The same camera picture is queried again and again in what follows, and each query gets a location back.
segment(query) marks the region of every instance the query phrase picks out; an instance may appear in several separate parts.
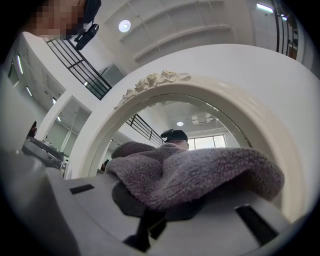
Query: white surface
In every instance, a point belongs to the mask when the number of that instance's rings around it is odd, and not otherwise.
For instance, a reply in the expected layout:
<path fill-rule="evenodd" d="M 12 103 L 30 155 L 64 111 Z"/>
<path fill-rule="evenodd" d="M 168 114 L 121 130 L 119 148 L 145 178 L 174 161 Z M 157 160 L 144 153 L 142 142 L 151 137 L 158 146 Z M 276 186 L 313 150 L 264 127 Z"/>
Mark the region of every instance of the white surface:
<path fill-rule="evenodd" d="M 22 36 L 26 39 L 30 50 L 34 52 L 39 61 L 44 65 L 43 68 L 51 74 L 62 87 L 68 90 L 75 99 L 92 111 L 100 101 L 63 65 L 43 38 L 28 32 L 24 32 Z"/>
<path fill-rule="evenodd" d="M 30 109 L 30 112 L 34 116 L 34 121 L 36 121 L 36 126 L 39 127 L 48 113 L 42 106 L 40 106 L 34 97 L 31 97 L 26 90 L 26 85 L 24 82 L 19 81 L 19 83 L 14 87 L 20 95 L 23 97 L 23 105 Z"/>
<path fill-rule="evenodd" d="M 21 150 L 35 117 L 2 70 L 0 85 L 0 148 L 8 152 Z"/>
<path fill-rule="evenodd" d="M 84 125 L 71 152 L 71 171 L 80 168 L 79 159 L 87 154 L 88 145 L 127 89 L 133 88 L 141 78 L 161 70 L 229 82 L 248 90 L 267 106 L 283 122 L 298 147 L 307 187 L 305 205 L 313 205 L 320 180 L 320 82 L 297 61 L 247 45 L 194 47 L 159 58 L 127 75 L 102 99 Z"/>
<path fill-rule="evenodd" d="M 72 94 L 68 90 L 61 95 L 61 97 L 56 101 L 56 103 L 50 108 L 49 112 L 44 117 L 41 125 L 38 126 L 37 132 L 34 137 L 35 139 L 43 141 L 46 138 L 46 136 L 49 134 L 52 125 L 57 120 L 58 115 L 71 99 Z"/>
<path fill-rule="evenodd" d="M 108 51 L 104 43 L 98 36 L 92 38 L 92 40 L 80 51 L 80 53 L 87 59 L 87 61 L 98 72 L 109 67 L 114 62 L 114 56 Z"/>

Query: carved rose decoration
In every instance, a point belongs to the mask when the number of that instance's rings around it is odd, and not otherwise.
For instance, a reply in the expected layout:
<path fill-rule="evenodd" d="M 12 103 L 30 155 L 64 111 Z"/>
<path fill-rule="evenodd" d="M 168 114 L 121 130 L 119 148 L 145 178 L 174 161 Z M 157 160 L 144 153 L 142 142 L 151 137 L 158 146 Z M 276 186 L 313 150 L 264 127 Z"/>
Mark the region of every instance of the carved rose decoration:
<path fill-rule="evenodd" d="M 167 70 L 163 70 L 161 75 L 157 73 L 152 73 L 148 75 L 145 79 L 140 79 L 139 82 L 135 84 L 134 89 L 128 89 L 126 94 L 122 96 L 122 100 L 118 103 L 114 109 L 118 109 L 121 105 L 123 105 L 128 99 L 137 95 L 138 93 L 147 90 L 151 87 L 156 87 L 159 84 L 170 82 L 173 83 L 175 81 L 187 81 L 190 80 L 191 76 L 188 73 L 176 73 Z"/>
<path fill-rule="evenodd" d="M 157 86 L 158 77 L 159 77 L 159 75 L 157 73 L 150 74 L 146 77 L 146 80 L 147 80 L 149 87 Z"/>

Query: balcony railing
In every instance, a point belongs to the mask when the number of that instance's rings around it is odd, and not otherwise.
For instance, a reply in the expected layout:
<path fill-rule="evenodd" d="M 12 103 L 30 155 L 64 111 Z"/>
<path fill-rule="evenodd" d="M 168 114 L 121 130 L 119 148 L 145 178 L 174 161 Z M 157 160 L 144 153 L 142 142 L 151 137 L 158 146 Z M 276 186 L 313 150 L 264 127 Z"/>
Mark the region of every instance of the balcony railing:
<path fill-rule="evenodd" d="M 138 114 L 130 117 L 126 123 L 156 146 L 160 147 L 165 143 L 165 141 L 155 132 L 155 130 L 153 130 Z"/>
<path fill-rule="evenodd" d="M 45 42 L 63 65 L 99 100 L 112 88 L 70 40 L 50 39 Z"/>
<path fill-rule="evenodd" d="M 108 76 L 108 70 L 102 72 L 102 75 L 86 60 L 86 58 L 75 49 L 70 40 L 45 39 L 47 45 L 53 53 L 63 63 L 63 65 L 99 100 L 101 100 L 112 86 L 103 76 Z M 116 73 L 112 77 L 113 84 L 116 84 L 123 78 L 123 74 L 117 67 L 111 66 L 109 72 Z M 165 141 L 153 130 L 138 114 L 129 118 L 126 123 L 135 129 L 143 137 L 151 141 L 156 146 L 161 146 Z"/>

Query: white beam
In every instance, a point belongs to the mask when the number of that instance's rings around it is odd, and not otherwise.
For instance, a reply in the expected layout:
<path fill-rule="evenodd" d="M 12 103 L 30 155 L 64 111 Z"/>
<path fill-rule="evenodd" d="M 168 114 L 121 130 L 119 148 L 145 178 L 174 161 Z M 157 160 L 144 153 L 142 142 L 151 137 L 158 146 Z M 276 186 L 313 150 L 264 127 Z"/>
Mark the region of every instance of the white beam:
<path fill-rule="evenodd" d="M 65 91 L 56 101 L 56 103 L 50 108 L 49 112 L 44 117 L 41 122 L 40 127 L 38 128 L 35 138 L 39 141 L 45 140 L 48 135 L 52 125 L 57 119 L 60 112 L 67 105 L 67 103 L 72 99 L 72 94 L 69 91 Z"/>
<path fill-rule="evenodd" d="M 203 31 L 210 31 L 210 30 L 219 31 L 219 30 L 230 30 L 230 29 L 231 29 L 231 27 L 229 25 L 227 25 L 227 24 L 217 24 L 217 25 L 214 24 L 214 25 L 208 25 L 208 26 L 192 28 L 192 29 L 185 30 L 185 31 L 183 31 L 181 33 L 177 33 L 177 34 L 171 35 L 171 36 L 169 36 L 167 38 L 164 38 L 161 41 L 158 41 L 156 43 L 156 45 L 157 46 L 161 46 L 163 44 L 166 44 L 169 41 L 172 41 L 172 40 L 175 40 L 175 39 L 178 39 L 178 38 L 181 38 L 183 36 L 190 35 L 190 34 L 193 34 L 193 33 L 198 33 L 198 32 L 203 32 Z M 154 48 L 157 48 L 157 46 L 150 45 L 146 49 L 144 49 L 141 52 L 139 52 L 138 54 L 136 54 L 133 58 L 135 60 L 140 59 L 143 55 L 145 55 L 148 52 L 152 51 Z"/>

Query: dark fabric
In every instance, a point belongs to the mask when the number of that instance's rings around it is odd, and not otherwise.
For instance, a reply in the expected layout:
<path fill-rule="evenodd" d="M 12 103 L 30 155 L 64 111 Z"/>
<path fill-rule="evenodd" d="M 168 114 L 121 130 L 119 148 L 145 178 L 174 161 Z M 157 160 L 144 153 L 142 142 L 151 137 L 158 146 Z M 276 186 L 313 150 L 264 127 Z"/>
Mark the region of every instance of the dark fabric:
<path fill-rule="evenodd" d="M 112 199 L 127 216 L 141 218 L 148 208 L 135 199 L 123 182 L 119 182 L 112 190 Z M 165 220 L 168 222 L 190 220 L 205 206 L 207 197 L 203 196 L 191 202 L 184 202 L 165 210 Z"/>

